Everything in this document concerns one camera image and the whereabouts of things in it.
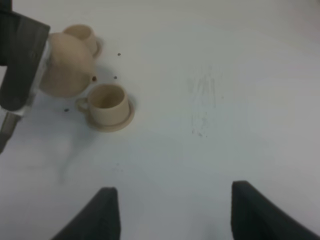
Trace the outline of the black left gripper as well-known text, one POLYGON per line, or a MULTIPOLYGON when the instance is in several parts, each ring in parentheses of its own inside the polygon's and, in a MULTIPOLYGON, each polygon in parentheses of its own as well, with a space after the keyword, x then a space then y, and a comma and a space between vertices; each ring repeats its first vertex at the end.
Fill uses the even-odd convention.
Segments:
POLYGON ((1 153, 32 105, 49 56, 50 26, 12 10, 12 0, 0 1, 0 66, 6 67, 0 83, 1 153))

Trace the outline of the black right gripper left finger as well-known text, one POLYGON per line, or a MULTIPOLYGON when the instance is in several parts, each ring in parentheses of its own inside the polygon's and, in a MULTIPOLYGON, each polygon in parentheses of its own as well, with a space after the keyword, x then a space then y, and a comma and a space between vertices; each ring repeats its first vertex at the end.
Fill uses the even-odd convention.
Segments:
POLYGON ((119 240, 121 218, 118 191, 101 188, 54 240, 119 240))

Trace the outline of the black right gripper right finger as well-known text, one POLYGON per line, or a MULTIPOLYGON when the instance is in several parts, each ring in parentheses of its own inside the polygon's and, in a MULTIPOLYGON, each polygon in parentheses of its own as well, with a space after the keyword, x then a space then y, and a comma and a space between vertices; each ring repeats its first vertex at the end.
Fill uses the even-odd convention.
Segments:
POLYGON ((232 183, 231 231, 235 240, 318 240, 320 238, 244 180, 232 183))

